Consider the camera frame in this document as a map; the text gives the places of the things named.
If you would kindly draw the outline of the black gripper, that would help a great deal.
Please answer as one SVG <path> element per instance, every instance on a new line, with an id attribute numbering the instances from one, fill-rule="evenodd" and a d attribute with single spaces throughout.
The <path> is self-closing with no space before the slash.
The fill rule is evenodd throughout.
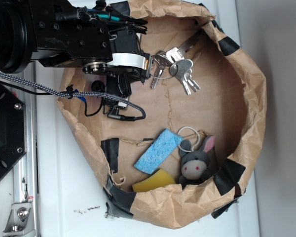
<path id="1" fill-rule="evenodd" d="M 141 49 L 138 34 L 128 26 L 109 33 L 112 36 L 112 60 L 85 64 L 83 72 L 111 78 L 125 74 L 132 80 L 144 83 L 150 76 L 152 56 Z"/>

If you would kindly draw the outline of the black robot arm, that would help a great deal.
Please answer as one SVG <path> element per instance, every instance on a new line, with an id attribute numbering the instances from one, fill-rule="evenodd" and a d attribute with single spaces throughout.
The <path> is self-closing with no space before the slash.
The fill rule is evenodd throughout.
<path id="1" fill-rule="evenodd" d="M 0 0 L 0 71 L 19 73 L 33 61 L 45 67 L 81 68 L 87 74 L 128 74 L 145 81 L 151 56 L 140 47 L 144 19 L 127 1 L 93 8 L 67 0 Z"/>

